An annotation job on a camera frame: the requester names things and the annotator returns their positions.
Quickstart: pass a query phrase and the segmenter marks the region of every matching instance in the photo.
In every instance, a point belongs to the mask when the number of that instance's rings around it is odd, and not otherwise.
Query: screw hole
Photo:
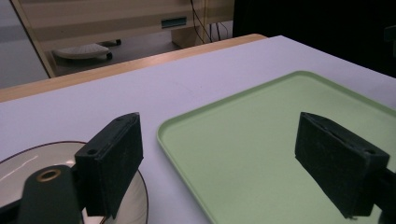
[[[88,155],[94,155],[94,154],[96,154],[97,152],[98,152],[98,150],[96,150],[96,149],[90,149],[90,150],[87,151],[87,154],[88,154]]]
[[[371,155],[375,154],[375,151],[372,150],[372,149],[364,149],[364,152],[367,153],[367,154],[371,154]]]

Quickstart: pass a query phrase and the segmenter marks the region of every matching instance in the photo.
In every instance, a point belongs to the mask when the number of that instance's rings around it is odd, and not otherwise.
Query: plastic tray
[[[302,111],[387,151],[396,170],[396,112],[305,71],[169,119],[158,141],[213,223],[350,223],[295,159]]]

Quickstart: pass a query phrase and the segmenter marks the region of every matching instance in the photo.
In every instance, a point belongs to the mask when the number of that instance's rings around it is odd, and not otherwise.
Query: cable
[[[219,38],[219,41],[220,41],[221,37],[220,37],[220,30],[219,30],[219,23],[218,22],[216,22],[216,28],[218,29],[218,38]]]
[[[225,31],[227,32],[227,38],[229,38],[228,37],[228,29],[227,29],[227,27],[222,22],[220,23],[220,25],[222,25],[224,27]]]
[[[209,24],[209,34],[210,38],[212,38],[212,24]]]
[[[191,2],[191,7],[192,7],[192,22],[193,22],[193,25],[194,25],[195,33],[201,39],[202,43],[205,43],[204,39],[198,34],[197,27],[195,26],[195,17],[196,17],[198,22],[201,24],[202,28],[204,29],[204,31],[205,31],[205,33],[207,35],[207,38],[209,38],[210,43],[212,43],[213,41],[212,41],[211,36],[207,32],[206,28],[204,27],[204,25],[202,24],[201,20],[199,19],[199,16],[198,16],[197,12],[195,11],[194,3],[192,2],[192,0],[190,0],[190,2]]]

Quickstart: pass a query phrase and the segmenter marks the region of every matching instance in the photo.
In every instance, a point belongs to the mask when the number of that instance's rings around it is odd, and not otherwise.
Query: tray rim
[[[231,101],[232,99],[237,99],[240,95],[243,94],[251,94],[254,91],[258,91],[259,89],[262,88],[266,88],[268,86],[272,86],[276,83],[280,83],[286,79],[290,79],[293,77],[308,77],[308,78],[313,78],[316,81],[319,81],[321,83],[324,83],[325,85],[328,85],[332,88],[336,88],[341,90],[342,92],[346,92],[348,93],[349,96],[353,97],[353,98],[358,98],[360,101],[363,101],[364,103],[368,104],[368,105],[373,105],[375,107],[380,107],[380,109],[387,113],[387,114],[391,114],[393,116],[396,117],[396,109],[393,109],[387,105],[383,105],[381,103],[379,103],[378,101],[367,97],[363,94],[360,94],[356,91],[351,90],[350,88],[339,84],[333,80],[330,80],[326,77],[323,77],[319,74],[316,74],[314,72],[311,71],[305,71],[305,70],[297,70],[294,72],[291,72],[289,74],[286,74],[285,76],[282,77],[277,77],[274,78],[272,80],[269,80],[267,82],[263,82],[259,85],[247,88],[245,90],[242,91],[238,91],[236,93],[233,93],[229,96],[223,97],[221,99],[218,99],[214,102],[202,105],[202,106],[198,106],[192,110],[189,110],[187,112],[181,113],[179,115],[173,116],[170,119],[167,119],[165,121],[163,121],[160,126],[157,129],[157,142],[160,144],[163,152],[165,153],[166,157],[169,159],[169,161],[171,162],[171,164],[174,166],[174,168],[177,171],[177,174],[180,176],[180,178],[183,180],[184,184],[188,187],[189,192],[193,195],[193,197],[195,198],[195,200],[197,201],[197,203],[200,205],[200,207],[205,211],[207,217],[211,220],[211,222],[213,223],[217,223],[217,221],[215,220],[215,217],[213,216],[212,212],[210,212],[210,210],[207,208],[207,205],[205,204],[204,200],[202,200],[202,198],[200,197],[200,195],[198,194],[198,192],[196,192],[196,189],[193,187],[192,183],[190,182],[190,180],[186,177],[186,174],[182,171],[182,169],[180,169],[180,167],[178,166],[176,159],[172,156],[172,154],[168,151],[169,149],[167,148],[166,144],[162,141],[162,133],[164,132],[164,130],[167,128],[168,124],[172,124],[174,122],[178,122],[179,120],[183,120],[189,116],[192,116],[194,114],[199,114],[201,112],[204,112],[205,110],[207,110],[208,108],[211,107],[216,107],[217,105],[222,105],[222,104],[227,104],[227,102]]]

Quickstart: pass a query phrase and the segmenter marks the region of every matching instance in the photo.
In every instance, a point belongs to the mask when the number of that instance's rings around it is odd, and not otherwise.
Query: brass hole
[[[373,149],[364,149],[364,152],[371,155],[375,154],[375,151]]]
[[[47,182],[52,179],[55,179],[61,174],[61,171],[58,169],[52,169],[52,170],[47,170],[41,173],[40,175],[37,176],[37,181],[38,182]]]

